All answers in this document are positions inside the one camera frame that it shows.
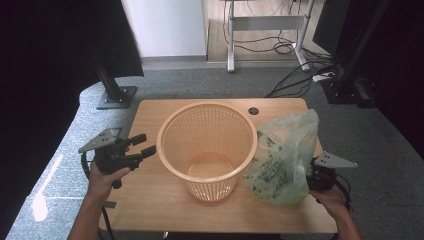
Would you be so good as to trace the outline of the translucent green printed plastic bag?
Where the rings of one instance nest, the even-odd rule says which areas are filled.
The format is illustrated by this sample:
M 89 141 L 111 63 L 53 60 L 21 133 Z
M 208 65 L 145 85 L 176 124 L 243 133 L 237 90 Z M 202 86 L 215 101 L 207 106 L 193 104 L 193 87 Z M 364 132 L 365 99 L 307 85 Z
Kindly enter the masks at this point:
M 244 179 L 262 201 L 290 205 L 309 192 L 307 173 L 317 144 L 318 114 L 296 112 L 264 122 Z

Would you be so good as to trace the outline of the dark flat monitor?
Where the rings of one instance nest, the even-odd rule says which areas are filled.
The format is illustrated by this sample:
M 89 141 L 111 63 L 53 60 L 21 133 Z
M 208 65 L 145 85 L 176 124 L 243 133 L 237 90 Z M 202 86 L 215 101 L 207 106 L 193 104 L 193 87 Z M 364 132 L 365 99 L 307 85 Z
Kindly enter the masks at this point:
M 352 0 L 325 0 L 313 42 L 331 55 L 340 54 L 351 41 L 349 12 Z

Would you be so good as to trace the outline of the person's right hand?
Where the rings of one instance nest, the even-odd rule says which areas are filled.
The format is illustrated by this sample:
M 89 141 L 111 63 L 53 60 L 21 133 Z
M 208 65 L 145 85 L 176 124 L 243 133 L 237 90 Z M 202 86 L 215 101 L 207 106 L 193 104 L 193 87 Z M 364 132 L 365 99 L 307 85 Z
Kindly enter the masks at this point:
M 336 186 L 326 191 L 311 190 L 309 194 L 321 203 L 332 217 L 341 216 L 342 213 L 347 211 L 345 197 L 342 191 Z

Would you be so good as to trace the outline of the white metal desk frame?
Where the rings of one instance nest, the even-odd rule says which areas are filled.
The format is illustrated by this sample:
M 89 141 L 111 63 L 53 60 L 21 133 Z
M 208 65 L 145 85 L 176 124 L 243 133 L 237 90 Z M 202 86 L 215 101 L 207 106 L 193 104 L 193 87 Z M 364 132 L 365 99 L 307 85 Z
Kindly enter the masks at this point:
M 283 15 L 283 16 L 243 16 L 236 17 L 234 8 L 236 1 L 242 0 L 223 0 L 229 3 L 228 30 L 229 42 L 227 49 L 227 71 L 235 71 L 235 43 L 234 33 L 236 31 L 262 31 L 262 30 L 297 30 L 298 37 L 292 44 L 294 53 L 304 72 L 310 71 L 310 66 L 302 53 L 304 38 L 306 36 L 309 21 L 315 0 L 308 0 L 306 13 L 304 15 Z

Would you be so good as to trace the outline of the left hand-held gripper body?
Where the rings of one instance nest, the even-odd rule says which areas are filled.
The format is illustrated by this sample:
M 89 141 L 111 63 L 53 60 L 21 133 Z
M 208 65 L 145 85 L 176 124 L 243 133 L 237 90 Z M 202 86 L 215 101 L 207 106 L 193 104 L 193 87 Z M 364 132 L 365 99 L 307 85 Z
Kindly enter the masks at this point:
M 127 155 L 126 150 L 133 146 L 131 138 L 122 139 L 114 136 L 110 129 L 105 129 L 82 146 L 78 152 L 84 156 L 88 151 L 95 152 L 95 163 L 101 173 L 112 174 L 117 170 L 129 168 L 134 171 L 143 161 L 141 153 Z

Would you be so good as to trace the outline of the white power strip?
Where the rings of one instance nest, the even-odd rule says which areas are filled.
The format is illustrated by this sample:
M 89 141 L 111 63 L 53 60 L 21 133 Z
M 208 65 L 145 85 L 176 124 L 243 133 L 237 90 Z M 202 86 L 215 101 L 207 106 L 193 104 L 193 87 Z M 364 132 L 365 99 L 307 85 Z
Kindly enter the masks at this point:
M 322 73 L 322 74 L 317 74 L 314 75 L 312 77 L 312 80 L 314 82 L 319 82 L 319 81 L 323 81 L 323 80 L 327 80 L 327 79 L 331 79 L 335 76 L 335 74 L 333 72 L 327 72 L 327 73 Z

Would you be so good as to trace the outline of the person's left hand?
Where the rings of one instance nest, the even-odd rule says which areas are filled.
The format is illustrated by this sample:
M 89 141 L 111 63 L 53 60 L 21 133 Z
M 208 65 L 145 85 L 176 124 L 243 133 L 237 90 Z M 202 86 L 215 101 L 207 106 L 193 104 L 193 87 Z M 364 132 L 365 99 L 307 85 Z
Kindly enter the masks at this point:
M 110 195 L 113 183 L 121 180 L 129 172 L 129 168 L 123 168 L 112 174 L 104 174 L 100 172 L 97 164 L 92 162 L 90 165 L 89 185 L 86 196 L 91 200 L 106 201 Z

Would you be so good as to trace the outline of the black stand with heavy base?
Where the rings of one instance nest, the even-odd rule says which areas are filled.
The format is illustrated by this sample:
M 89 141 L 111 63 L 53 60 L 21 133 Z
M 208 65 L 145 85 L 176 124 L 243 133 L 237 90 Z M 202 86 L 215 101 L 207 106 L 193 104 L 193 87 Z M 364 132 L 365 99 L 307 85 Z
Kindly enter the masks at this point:
M 375 32 L 390 0 L 376 0 L 377 5 L 361 33 L 349 46 L 349 60 L 346 62 L 344 72 L 339 77 L 323 80 L 321 87 L 330 104 L 359 104 L 365 105 L 371 102 L 365 87 L 368 83 L 356 84 L 359 76 L 360 60 L 365 55 L 365 49 Z

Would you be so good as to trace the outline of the beige plastic mesh basket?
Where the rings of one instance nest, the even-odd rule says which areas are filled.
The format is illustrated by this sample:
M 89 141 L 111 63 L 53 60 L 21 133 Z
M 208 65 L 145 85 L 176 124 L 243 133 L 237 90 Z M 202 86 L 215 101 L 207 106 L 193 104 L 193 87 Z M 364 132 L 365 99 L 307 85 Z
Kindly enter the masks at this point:
M 216 202 L 233 192 L 257 141 L 256 128 L 243 112 L 221 102 L 199 102 L 165 120 L 157 153 L 195 198 Z

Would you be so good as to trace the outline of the black metal stand with base plate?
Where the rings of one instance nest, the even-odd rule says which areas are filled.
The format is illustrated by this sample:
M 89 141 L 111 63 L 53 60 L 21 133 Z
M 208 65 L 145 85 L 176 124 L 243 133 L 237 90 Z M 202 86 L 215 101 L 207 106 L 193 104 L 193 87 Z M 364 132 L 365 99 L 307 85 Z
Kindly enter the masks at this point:
M 119 86 L 116 80 L 108 75 L 96 52 L 91 51 L 89 56 L 97 77 L 104 86 L 104 93 L 97 105 L 97 109 L 128 109 L 137 91 L 137 87 Z

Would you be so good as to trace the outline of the black curtain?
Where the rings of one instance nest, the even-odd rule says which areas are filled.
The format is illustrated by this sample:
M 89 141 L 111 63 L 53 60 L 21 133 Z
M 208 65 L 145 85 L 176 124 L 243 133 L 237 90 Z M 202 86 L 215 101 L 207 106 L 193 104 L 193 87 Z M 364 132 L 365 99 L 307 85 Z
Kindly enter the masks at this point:
M 375 103 L 424 159 L 424 0 L 382 2 L 366 60 Z
M 101 73 L 143 73 L 122 0 L 0 0 L 0 236 Z

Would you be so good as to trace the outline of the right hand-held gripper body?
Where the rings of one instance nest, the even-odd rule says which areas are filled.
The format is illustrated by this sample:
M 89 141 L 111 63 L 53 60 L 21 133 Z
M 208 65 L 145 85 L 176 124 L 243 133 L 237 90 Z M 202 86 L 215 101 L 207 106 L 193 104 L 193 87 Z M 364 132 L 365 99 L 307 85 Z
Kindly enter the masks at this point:
M 324 151 L 310 163 L 310 171 L 306 175 L 308 187 L 313 191 L 331 189 L 336 182 L 338 168 L 356 168 L 358 164 Z

